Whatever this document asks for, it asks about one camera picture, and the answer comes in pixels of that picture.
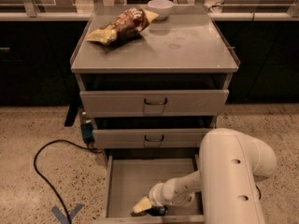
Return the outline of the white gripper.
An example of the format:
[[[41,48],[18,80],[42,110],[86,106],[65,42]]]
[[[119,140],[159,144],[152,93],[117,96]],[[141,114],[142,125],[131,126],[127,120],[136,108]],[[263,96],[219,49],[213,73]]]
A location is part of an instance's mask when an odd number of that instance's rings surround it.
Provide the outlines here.
[[[139,214],[151,209],[152,206],[168,205],[172,202],[173,198],[174,188],[167,183],[159,182],[149,191],[149,197],[143,197],[134,205],[133,212]]]

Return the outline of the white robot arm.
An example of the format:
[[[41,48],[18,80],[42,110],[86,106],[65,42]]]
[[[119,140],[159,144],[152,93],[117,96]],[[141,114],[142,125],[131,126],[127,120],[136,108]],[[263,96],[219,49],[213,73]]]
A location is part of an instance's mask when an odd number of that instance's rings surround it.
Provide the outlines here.
[[[277,166],[274,150],[264,141],[214,129],[201,142],[198,170],[157,183],[133,212],[165,205],[188,207],[199,192],[205,224],[265,224],[255,179],[272,176]]]

